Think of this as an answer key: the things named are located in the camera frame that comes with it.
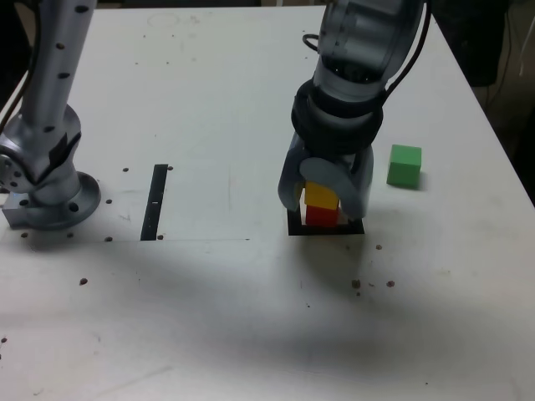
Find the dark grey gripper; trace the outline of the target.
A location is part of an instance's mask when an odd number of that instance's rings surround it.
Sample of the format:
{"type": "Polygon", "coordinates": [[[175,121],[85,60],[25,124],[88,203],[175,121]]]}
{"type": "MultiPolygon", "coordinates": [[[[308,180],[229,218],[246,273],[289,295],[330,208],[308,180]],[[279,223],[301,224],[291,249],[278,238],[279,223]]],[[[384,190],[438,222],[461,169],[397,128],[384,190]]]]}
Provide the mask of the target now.
{"type": "Polygon", "coordinates": [[[305,146],[294,133],[278,182],[278,197],[288,211],[295,212],[305,179],[333,191],[343,213],[350,220],[360,220],[366,216],[373,169],[371,146],[357,153],[339,153],[305,146]]]}

